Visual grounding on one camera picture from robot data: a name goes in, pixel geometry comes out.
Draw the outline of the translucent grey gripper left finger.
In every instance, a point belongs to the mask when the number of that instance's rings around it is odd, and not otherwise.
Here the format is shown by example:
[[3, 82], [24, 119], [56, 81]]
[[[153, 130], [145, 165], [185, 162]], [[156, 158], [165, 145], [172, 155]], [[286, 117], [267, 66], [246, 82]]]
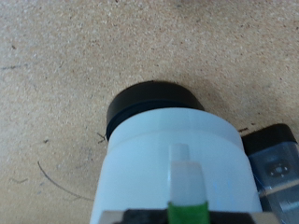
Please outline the translucent grey gripper left finger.
[[165, 209], [128, 209], [125, 211], [105, 211], [100, 224], [168, 224]]

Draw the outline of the translucent grey gripper right finger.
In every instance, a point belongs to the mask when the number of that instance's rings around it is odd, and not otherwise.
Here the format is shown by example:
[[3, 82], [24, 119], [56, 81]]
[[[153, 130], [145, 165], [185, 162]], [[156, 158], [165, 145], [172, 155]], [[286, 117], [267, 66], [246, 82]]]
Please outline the translucent grey gripper right finger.
[[270, 212], [241, 213], [210, 211], [211, 224], [280, 224], [278, 218]]

